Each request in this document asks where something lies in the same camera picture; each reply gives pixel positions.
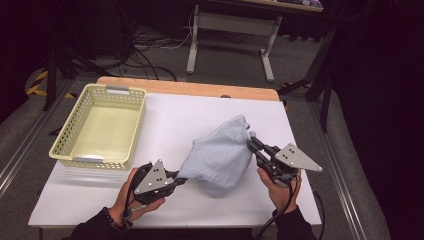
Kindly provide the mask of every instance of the white table surface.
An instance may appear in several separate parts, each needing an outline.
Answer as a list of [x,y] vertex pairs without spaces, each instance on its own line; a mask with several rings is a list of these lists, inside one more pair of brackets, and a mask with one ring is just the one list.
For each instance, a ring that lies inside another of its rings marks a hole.
[[[133,167],[162,159],[167,170],[178,171],[193,140],[208,136],[223,122],[240,114],[265,144],[282,148],[295,143],[281,102],[149,93],[146,104]],[[220,199],[209,197],[196,182],[189,180],[178,186],[157,211],[144,215],[134,225],[139,228],[261,226],[271,217],[274,206],[256,169],[253,157],[240,183]],[[57,162],[28,224],[49,228],[85,222],[103,206],[110,207],[115,202],[128,174],[129,171],[70,168]],[[308,222],[320,224],[304,171],[302,178],[298,205]]]

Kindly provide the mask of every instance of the human hand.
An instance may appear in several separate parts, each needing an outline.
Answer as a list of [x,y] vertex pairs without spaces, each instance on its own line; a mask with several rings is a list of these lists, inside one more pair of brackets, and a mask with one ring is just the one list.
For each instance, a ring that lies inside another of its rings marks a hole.
[[[138,168],[133,168],[131,170],[130,174],[128,175],[127,181],[122,185],[121,190],[119,191],[119,194],[118,194],[118,197],[116,198],[115,204],[109,209],[110,216],[112,217],[115,224],[118,225],[119,227],[122,227],[124,225],[124,223],[122,222],[122,219],[121,219],[121,214],[125,210],[125,201],[126,201],[126,198],[127,198],[128,189],[130,188],[131,180],[133,179],[135,173],[137,172],[137,169]],[[142,205],[138,201],[133,201],[133,200],[134,200],[134,193],[131,192],[130,199],[129,199],[129,202],[131,204],[128,207],[128,209]],[[160,198],[160,199],[150,203],[145,208],[142,208],[138,211],[132,212],[128,221],[133,222],[133,221],[139,219],[145,213],[158,209],[164,202],[165,202],[165,198]]]
[[[289,201],[290,189],[283,188],[275,184],[274,182],[272,182],[272,180],[269,178],[266,171],[262,168],[258,168],[258,174],[259,174],[259,177],[261,178],[261,181],[268,188],[269,197],[271,198],[271,201],[274,204],[275,208],[277,208],[278,212],[282,211],[284,207],[286,206],[287,202]],[[288,206],[288,208],[286,209],[284,213],[291,212],[297,208],[296,199],[297,199],[297,195],[299,194],[300,185],[302,183],[302,178],[300,174],[301,174],[301,171],[299,170],[297,173],[298,179],[293,180],[291,182],[292,189],[295,192],[293,193],[293,198],[290,202],[290,205]]]

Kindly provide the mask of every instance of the basket handle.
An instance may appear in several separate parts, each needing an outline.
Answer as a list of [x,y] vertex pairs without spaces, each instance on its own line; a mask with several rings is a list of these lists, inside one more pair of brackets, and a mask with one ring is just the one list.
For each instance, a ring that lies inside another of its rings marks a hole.
[[106,91],[108,93],[129,95],[130,88],[127,86],[106,85]]
[[72,161],[75,162],[87,162],[87,163],[103,163],[101,158],[83,158],[83,157],[73,157]]

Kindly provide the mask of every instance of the yellow basket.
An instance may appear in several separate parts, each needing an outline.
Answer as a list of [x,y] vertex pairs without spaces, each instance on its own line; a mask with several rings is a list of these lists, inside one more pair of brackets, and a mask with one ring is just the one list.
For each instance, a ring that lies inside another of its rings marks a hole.
[[145,102],[144,89],[86,85],[49,156],[68,167],[128,170]]

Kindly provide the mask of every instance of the light blue cloth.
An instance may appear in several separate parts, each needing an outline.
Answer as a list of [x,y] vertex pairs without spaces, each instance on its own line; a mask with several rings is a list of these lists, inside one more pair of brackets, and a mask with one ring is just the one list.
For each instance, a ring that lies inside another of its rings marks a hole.
[[177,178],[197,180],[211,197],[224,197],[240,181],[252,159],[252,152],[247,148],[248,128],[245,117],[239,115],[208,137],[193,141]]

